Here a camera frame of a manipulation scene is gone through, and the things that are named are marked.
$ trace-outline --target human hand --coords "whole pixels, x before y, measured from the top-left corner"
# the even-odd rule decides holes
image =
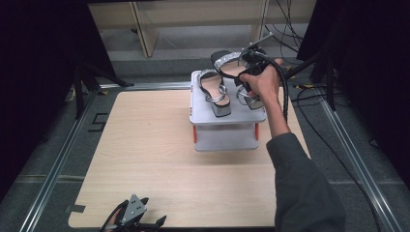
[[[276,59],[279,65],[282,64],[281,59]],[[271,98],[278,96],[279,81],[277,70],[269,65],[265,68],[260,75],[241,74],[240,80],[249,84],[251,91],[248,93],[250,96],[258,95],[262,101],[264,98]]]

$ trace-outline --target jacket sleeve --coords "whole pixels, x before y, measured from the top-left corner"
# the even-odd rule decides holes
[[[295,134],[281,134],[266,146],[276,169],[276,231],[344,231],[337,193]]]

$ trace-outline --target high heel sandal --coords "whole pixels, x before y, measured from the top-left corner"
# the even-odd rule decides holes
[[[242,82],[239,76],[243,73],[249,73],[252,75],[261,74],[268,63],[261,59],[254,59],[249,55],[249,49],[245,49],[242,52],[230,52],[228,50],[222,50],[215,52],[211,55],[211,61],[214,64],[217,72],[226,78],[234,79],[235,85],[242,85],[242,88],[238,89],[236,93],[237,99],[240,100],[240,96],[244,97],[245,102],[240,100],[241,104],[248,105],[250,109],[257,109],[263,106],[262,101],[257,96],[249,96],[242,93],[244,89],[248,92],[250,91],[250,86]],[[252,52],[258,52],[261,54],[266,54],[262,49],[255,49]]]
[[[231,113],[230,99],[220,74],[215,70],[204,70],[196,78],[199,88],[205,93],[205,101],[212,103],[215,116],[229,115]]]

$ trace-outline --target shelf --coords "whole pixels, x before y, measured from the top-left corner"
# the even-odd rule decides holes
[[[198,152],[232,151],[256,149],[257,124],[266,120],[264,108],[251,110],[236,98],[239,87],[233,79],[225,78],[224,85],[230,98],[231,114],[217,118],[212,103],[205,101],[205,94],[199,88],[197,75],[191,74],[190,122],[194,126],[195,150]]]
[[[251,110],[247,105],[242,105],[236,98],[239,87],[235,86],[233,79],[225,78],[224,85],[230,98],[231,114],[217,118],[210,102],[205,101],[205,94],[199,88],[196,76],[200,71],[191,74],[190,87],[190,122],[193,125],[228,125],[261,123],[266,120],[264,107]]]

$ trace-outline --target wooden table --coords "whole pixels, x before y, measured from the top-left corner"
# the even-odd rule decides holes
[[[135,193],[150,198],[142,222],[167,215],[169,228],[274,226],[268,122],[255,150],[198,153],[189,117],[190,90],[120,93],[75,202],[85,210],[69,225],[101,227]],[[288,121],[308,151],[291,104]]]

